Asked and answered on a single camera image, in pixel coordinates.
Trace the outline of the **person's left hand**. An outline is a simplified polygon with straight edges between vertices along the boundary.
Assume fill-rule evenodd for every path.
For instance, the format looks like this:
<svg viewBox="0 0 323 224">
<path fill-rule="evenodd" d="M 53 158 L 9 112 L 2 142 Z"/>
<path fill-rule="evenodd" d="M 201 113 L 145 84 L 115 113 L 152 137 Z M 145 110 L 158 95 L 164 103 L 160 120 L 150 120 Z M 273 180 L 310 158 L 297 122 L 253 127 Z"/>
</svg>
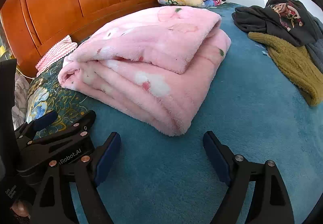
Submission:
<svg viewBox="0 0 323 224">
<path fill-rule="evenodd" d="M 30 218 L 28 204 L 21 201 L 21 200 L 16 200 L 12 204 L 11 209 L 13 210 L 13 212 L 15 212 L 16 215 L 18 215 L 20 217 Z"/>
</svg>

